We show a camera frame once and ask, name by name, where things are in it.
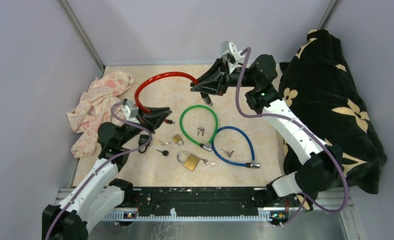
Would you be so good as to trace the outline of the small padlock key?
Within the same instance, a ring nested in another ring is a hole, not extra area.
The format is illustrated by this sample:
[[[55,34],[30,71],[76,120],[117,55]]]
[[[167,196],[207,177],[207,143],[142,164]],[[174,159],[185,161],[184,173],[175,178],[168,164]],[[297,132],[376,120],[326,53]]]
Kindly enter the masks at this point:
[[[161,139],[158,140],[161,146],[167,146],[171,143],[171,141],[163,141]]]

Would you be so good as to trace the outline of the red cable lock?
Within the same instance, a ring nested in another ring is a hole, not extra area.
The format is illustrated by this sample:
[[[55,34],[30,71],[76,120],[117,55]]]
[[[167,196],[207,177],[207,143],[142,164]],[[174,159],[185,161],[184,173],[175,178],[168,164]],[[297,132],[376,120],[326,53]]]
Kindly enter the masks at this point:
[[[142,92],[142,90],[144,88],[146,88],[148,85],[161,80],[161,79],[165,79],[165,78],[170,78],[170,77],[181,77],[181,78],[186,78],[189,79],[192,83],[194,83],[195,85],[197,85],[199,83],[199,81],[193,77],[192,75],[185,73],[185,72],[181,72],[181,71],[169,71],[169,72],[164,72],[164,73],[160,73],[157,74],[155,76],[150,77],[149,79],[145,80],[135,91],[134,93],[134,101],[135,101],[135,105],[138,107],[138,109],[144,113],[144,114],[149,114],[151,113],[151,111],[145,107],[140,99],[140,93]]]

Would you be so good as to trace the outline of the small brass padlock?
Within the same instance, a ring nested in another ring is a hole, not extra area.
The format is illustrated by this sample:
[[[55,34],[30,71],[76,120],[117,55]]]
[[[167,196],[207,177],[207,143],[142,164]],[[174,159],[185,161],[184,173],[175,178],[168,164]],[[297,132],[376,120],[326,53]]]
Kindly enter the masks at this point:
[[[174,135],[172,137],[172,141],[178,146],[183,146],[184,145],[184,140],[179,134]]]

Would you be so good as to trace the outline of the black-headed key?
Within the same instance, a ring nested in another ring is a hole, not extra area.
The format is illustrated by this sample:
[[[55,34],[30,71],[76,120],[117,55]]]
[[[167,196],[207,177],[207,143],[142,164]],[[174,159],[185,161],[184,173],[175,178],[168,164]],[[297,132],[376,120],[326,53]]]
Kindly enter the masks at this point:
[[[168,156],[169,152],[167,150],[156,150],[157,152],[160,152],[163,156]]]

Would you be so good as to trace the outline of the green lock key pair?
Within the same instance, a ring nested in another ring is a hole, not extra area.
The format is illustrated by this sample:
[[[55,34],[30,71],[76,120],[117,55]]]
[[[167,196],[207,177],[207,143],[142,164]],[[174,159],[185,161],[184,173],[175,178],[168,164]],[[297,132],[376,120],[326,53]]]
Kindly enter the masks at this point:
[[[205,134],[205,129],[203,127],[198,127],[197,136],[204,136],[204,134]]]

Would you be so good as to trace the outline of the large brass padlock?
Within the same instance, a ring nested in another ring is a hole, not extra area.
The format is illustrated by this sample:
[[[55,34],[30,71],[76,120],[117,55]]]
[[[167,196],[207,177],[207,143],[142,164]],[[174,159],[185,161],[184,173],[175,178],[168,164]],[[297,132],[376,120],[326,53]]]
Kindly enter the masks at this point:
[[[188,153],[186,151],[180,151],[177,156],[176,156],[177,161],[183,165],[186,169],[190,171],[194,171],[199,162],[201,161],[201,158],[192,154]]]

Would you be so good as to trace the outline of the green cable lock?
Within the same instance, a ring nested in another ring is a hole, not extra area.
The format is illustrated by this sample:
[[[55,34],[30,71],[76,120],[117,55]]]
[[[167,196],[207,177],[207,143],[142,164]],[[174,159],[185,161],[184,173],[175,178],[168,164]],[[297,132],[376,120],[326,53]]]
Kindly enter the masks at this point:
[[[208,143],[197,142],[197,141],[194,140],[191,136],[188,135],[188,133],[186,132],[186,130],[185,130],[185,128],[184,128],[184,117],[185,117],[185,115],[186,115],[189,111],[191,111],[191,110],[193,110],[193,109],[197,109],[197,108],[199,108],[199,109],[205,109],[205,110],[209,111],[209,112],[211,113],[211,115],[213,116],[213,119],[214,119],[214,123],[215,123],[215,125],[214,125],[214,131],[213,131],[213,133],[212,133],[212,135],[211,135],[211,137],[210,137]],[[219,129],[219,119],[218,119],[217,114],[214,112],[214,110],[212,110],[212,109],[211,109],[210,107],[208,107],[208,106],[199,105],[199,104],[189,106],[188,108],[186,108],[186,109],[181,113],[180,118],[179,118],[179,126],[180,126],[181,132],[183,133],[183,135],[184,135],[188,140],[190,140],[192,143],[194,143],[195,145],[199,146],[200,148],[202,148],[202,149],[204,149],[204,150],[206,150],[206,151],[208,151],[208,152],[211,152],[211,151],[212,151],[211,144],[214,142],[215,137],[216,137],[216,134],[217,134],[217,131],[218,131],[218,129]]]

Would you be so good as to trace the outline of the silver key bunch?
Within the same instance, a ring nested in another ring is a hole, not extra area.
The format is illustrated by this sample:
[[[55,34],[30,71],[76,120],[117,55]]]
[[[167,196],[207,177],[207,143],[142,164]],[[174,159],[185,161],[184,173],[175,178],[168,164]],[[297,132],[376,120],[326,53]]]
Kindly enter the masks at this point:
[[[215,161],[209,161],[209,160],[203,159],[203,158],[201,158],[200,160],[201,160],[207,167],[211,167],[211,166],[214,166],[214,165],[217,164]]]

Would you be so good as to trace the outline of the blue cable lock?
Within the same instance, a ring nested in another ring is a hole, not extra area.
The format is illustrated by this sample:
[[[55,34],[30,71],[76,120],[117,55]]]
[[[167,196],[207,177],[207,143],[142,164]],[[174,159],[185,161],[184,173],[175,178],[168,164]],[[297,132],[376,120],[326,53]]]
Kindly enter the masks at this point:
[[[214,154],[226,164],[236,166],[236,167],[245,167],[245,168],[249,168],[249,169],[259,169],[261,165],[256,162],[255,150],[254,150],[253,144],[252,144],[250,138],[248,137],[248,135],[244,131],[242,131],[241,129],[239,129],[235,126],[223,126],[216,131],[215,136],[223,130],[236,131],[236,132],[240,133],[245,138],[245,140],[247,141],[247,144],[249,146],[249,149],[250,149],[251,161],[246,162],[246,163],[240,163],[240,162],[234,162],[231,160],[227,160],[226,158],[224,158],[223,156],[221,156],[218,153],[217,149],[215,148],[215,141],[213,140],[211,143],[211,148],[212,148],[212,151],[214,152]]]

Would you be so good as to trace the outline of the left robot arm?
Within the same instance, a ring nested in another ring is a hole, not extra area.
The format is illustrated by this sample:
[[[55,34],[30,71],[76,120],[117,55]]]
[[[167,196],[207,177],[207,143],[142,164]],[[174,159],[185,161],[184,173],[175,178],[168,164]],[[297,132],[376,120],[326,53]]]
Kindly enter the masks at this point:
[[[101,152],[91,170],[80,184],[56,205],[49,204],[42,212],[41,237],[44,240],[86,240],[95,226],[115,207],[129,207],[134,203],[133,184],[117,178],[129,154],[150,144],[127,149],[123,145],[141,132],[151,135],[172,113],[169,107],[150,108],[145,113],[135,106],[121,104],[126,119],[113,117],[121,125],[110,121],[97,130]]]

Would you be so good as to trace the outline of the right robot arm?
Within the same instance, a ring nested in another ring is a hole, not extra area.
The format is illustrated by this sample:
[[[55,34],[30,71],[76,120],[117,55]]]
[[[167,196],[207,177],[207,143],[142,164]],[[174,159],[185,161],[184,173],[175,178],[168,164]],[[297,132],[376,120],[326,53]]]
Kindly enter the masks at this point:
[[[190,85],[192,92],[216,96],[222,96],[229,87],[253,88],[245,94],[248,106],[283,137],[300,164],[296,171],[267,184],[266,199],[272,206],[280,206],[289,195],[320,192],[337,180],[346,183],[341,166],[343,151],[339,146],[328,146],[295,116],[272,85],[276,77],[276,62],[271,55],[259,55],[250,67],[239,64],[235,70],[228,67],[225,57],[216,59]]]

